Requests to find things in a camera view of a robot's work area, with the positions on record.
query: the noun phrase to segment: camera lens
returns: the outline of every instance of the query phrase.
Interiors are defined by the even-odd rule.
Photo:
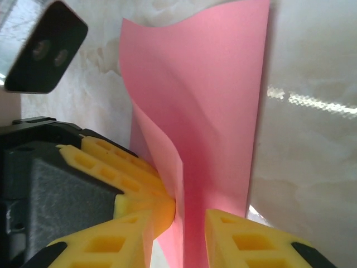
[[[50,50],[51,42],[49,40],[42,40],[38,42],[32,50],[34,60],[42,60]]]
[[[67,59],[67,56],[68,56],[68,51],[67,49],[62,49],[57,57],[55,58],[55,66],[58,67],[58,66],[61,66]]]

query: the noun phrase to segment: marble wall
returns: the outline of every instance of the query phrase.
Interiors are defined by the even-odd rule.
[[[67,0],[88,23],[88,37],[51,94],[22,96],[22,117],[71,121],[127,146],[122,18],[163,26],[223,2]],[[257,212],[310,240],[339,268],[357,266],[356,15],[354,0],[272,1],[252,174]],[[164,266],[156,244],[153,267]]]

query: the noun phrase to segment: pink paper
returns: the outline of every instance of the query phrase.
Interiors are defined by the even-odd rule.
[[[167,27],[123,21],[123,79],[179,210],[159,238],[172,268],[208,267],[206,209],[245,215],[268,10],[244,0]]]

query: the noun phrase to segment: screw hole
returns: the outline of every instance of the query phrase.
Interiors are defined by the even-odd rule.
[[[15,226],[14,226],[14,228],[15,228],[16,230],[22,230],[22,229],[24,229],[25,227],[24,227],[24,225],[23,225],[22,223],[16,223]]]
[[[42,40],[36,44],[32,50],[32,56],[34,60],[42,60],[51,47],[51,42],[49,40]]]
[[[62,49],[57,57],[55,58],[54,60],[54,64],[56,67],[59,67],[61,66],[67,59],[67,56],[68,56],[68,50],[67,49]]]

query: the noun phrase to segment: white marble surface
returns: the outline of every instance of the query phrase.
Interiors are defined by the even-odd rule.
[[[122,18],[163,26],[221,2],[67,0],[88,23],[88,38],[54,92],[22,96],[22,117],[56,117],[127,146],[131,104],[117,62]],[[272,2],[252,176],[256,210],[339,268],[357,267],[356,15],[354,0]],[[166,267],[154,248],[152,267]]]

